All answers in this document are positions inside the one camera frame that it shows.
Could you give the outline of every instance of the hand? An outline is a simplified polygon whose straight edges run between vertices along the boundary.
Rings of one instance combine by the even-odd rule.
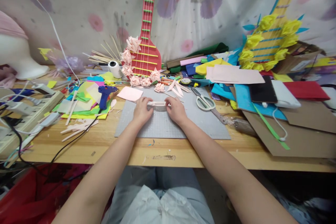
[[[152,102],[153,99],[148,97],[141,97],[136,102],[136,107],[133,113],[133,121],[141,124],[141,126],[143,126],[153,114],[153,108],[150,110],[147,109],[147,103],[149,101]]]
[[[174,122],[180,125],[182,122],[187,121],[188,117],[186,110],[184,109],[182,102],[177,97],[167,97],[165,102],[168,115]]]

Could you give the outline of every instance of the scissor handle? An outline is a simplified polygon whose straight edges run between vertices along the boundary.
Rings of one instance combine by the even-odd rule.
[[[209,111],[209,110],[214,109],[216,107],[216,104],[213,100],[211,100],[210,98],[205,97],[203,95],[197,96],[196,105],[197,105],[197,107],[199,107],[201,110],[204,110],[204,111]]]

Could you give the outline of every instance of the blue glue gun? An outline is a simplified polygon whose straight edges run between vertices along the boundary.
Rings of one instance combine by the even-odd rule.
[[[111,87],[111,86],[100,86],[98,88],[98,92],[101,93],[101,99],[99,103],[99,108],[101,110],[107,109],[106,103],[109,95],[118,89],[116,87]]]

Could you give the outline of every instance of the gray cutting mat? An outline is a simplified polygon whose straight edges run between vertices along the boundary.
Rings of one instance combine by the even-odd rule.
[[[142,96],[151,97],[155,102],[162,102],[168,97],[166,94],[155,92],[154,86],[141,90],[143,90],[144,93]],[[205,88],[197,88],[197,90],[202,95],[209,97]],[[182,92],[184,96],[181,100],[184,101],[183,105],[186,109],[187,116],[198,127],[212,139],[231,139],[226,126],[223,125],[211,111],[203,111],[197,107],[196,95],[193,92]],[[169,91],[168,94],[175,96],[172,91]],[[114,134],[115,137],[118,137],[133,119],[135,105],[135,103],[130,101],[125,102],[117,130]],[[154,110],[153,116],[142,127],[137,136],[141,138],[186,138],[180,127],[170,119],[167,111],[159,110]]]

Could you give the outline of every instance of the scissors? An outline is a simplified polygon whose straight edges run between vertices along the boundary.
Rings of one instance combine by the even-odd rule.
[[[211,100],[208,97],[205,97],[201,95],[195,88],[191,88],[191,90],[194,92],[195,95],[197,95],[196,98],[196,105],[199,107],[201,110],[204,111],[209,111],[211,109],[214,109],[216,107],[216,104],[213,100]]]

